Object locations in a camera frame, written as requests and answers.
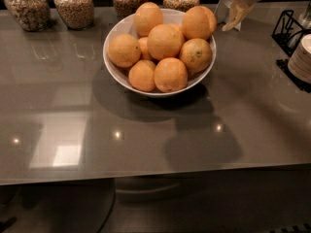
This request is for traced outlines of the white ceramic bowl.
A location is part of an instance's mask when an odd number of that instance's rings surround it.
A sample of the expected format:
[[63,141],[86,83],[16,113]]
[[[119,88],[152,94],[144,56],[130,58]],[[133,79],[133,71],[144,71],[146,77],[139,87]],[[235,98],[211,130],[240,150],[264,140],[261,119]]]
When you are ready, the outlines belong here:
[[106,40],[104,42],[104,45],[103,45],[103,59],[104,59],[106,69],[111,75],[111,77],[121,86],[133,92],[136,92],[138,94],[147,96],[147,97],[152,97],[152,98],[169,97],[169,96],[177,95],[181,92],[184,92],[186,90],[189,90],[195,87],[197,84],[202,82],[203,79],[209,74],[209,72],[212,70],[214,63],[216,61],[217,45],[216,45],[215,38],[211,36],[209,39],[209,43],[210,43],[210,47],[212,51],[211,63],[202,72],[197,73],[197,74],[190,74],[188,84],[185,88],[178,90],[178,91],[174,91],[174,92],[168,92],[168,93],[161,92],[157,88],[152,92],[139,91],[130,84],[129,79],[128,79],[128,71],[126,69],[122,69],[116,66],[108,57],[109,43],[114,38],[118,37],[120,34],[129,34],[135,38],[138,37],[138,34],[134,28],[134,15],[130,15],[122,19],[121,21],[119,21],[108,33]]

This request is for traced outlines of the small hidden middle orange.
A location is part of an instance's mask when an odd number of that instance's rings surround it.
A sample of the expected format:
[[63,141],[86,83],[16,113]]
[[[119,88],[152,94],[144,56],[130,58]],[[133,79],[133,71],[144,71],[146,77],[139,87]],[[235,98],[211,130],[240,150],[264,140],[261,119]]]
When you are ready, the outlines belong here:
[[138,40],[140,50],[141,50],[141,58],[152,60],[153,58],[151,57],[151,55],[149,53],[147,42],[148,42],[147,37],[142,37]]

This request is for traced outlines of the white stand sign holder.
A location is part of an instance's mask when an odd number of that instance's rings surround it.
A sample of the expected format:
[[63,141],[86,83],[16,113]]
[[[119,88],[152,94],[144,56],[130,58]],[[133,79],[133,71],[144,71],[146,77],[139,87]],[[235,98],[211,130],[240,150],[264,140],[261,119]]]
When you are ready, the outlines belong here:
[[214,11],[218,24],[227,26],[237,17],[237,10],[232,5],[232,0],[219,0]]

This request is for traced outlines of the orange right with stem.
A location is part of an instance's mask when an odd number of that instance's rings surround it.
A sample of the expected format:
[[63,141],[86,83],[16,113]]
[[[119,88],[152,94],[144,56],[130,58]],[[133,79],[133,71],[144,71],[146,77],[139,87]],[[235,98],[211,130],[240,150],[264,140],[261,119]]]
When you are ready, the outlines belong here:
[[202,72],[212,61],[210,44],[203,39],[190,39],[182,45],[179,59],[186,65],[189,72]]

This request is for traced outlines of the stack of white plates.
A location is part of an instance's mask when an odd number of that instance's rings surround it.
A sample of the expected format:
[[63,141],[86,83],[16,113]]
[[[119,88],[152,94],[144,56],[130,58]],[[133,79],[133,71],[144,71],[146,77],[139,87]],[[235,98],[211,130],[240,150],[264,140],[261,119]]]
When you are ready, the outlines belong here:
[[288,68],[301,81],[311,83],[311,34],[302,37],[289,60]]

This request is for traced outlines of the glass jar far left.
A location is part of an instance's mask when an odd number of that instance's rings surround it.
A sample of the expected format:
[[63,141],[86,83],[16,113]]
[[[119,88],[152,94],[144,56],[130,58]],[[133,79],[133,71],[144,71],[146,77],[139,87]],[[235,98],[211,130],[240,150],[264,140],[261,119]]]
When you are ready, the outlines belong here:
[[4,4],[24,31],[42,31],[49,25],[51,12],[48,0],[4,0]]

